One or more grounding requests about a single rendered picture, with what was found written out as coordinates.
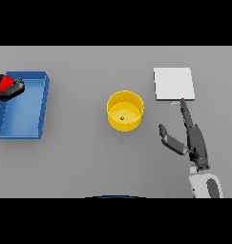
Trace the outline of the red beaker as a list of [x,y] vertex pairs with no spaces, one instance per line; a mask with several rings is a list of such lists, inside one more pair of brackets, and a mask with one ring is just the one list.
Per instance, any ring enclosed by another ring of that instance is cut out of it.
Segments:
[[0,92],[4,92],[6,89],[13,85],[13,79],[9,76],[4,75],[0,81]]

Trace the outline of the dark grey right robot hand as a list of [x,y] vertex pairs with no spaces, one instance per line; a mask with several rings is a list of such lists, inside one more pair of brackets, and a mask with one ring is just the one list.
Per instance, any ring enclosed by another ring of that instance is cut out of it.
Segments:
[[162,124],[159,124],[158,129],[159,135],[161,136],[161,143],[178,155],[188,154],[189,160],[197,166],[198,172],[209,170],[210,166],[204,137],[198,124],[193,122],[191,112],[183,98],[180,100],[180,111],[186,129],[187,144],[184,145],[178,141],[167,132]]

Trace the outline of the yellow bowl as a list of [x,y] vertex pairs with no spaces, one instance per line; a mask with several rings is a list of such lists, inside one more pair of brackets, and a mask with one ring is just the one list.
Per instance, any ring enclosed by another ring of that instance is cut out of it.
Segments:
[[119,132],[133,131],[141,122],[144,103],[133,91],[117,91],[106,104],[108,123]]

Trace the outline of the pale square measuring scale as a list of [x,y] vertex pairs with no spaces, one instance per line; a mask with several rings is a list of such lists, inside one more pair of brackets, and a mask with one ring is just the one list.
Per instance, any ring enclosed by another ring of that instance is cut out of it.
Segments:
[[189,68],[154,68],[157,101],[195,100],[192,73]]

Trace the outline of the blue tray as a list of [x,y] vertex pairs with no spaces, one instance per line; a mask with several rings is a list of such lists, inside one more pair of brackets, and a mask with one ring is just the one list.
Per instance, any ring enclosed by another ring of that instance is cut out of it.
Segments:
[[25,91],[8,102],[0,101],[0,139],[40,139],[49,76],[45,71],[7,71],[6,76],[21,78]]

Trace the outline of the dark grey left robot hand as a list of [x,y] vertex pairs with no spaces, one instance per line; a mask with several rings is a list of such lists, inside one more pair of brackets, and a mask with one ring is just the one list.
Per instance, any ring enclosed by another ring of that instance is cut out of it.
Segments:
[[[0,81],[3,78],[4,74],[0,74]],[[13,85],[6,89],[4,92],[0,92],[0,101],[9,101],[21,94],[25,90],[24,82],[21,78],[13,79]]]

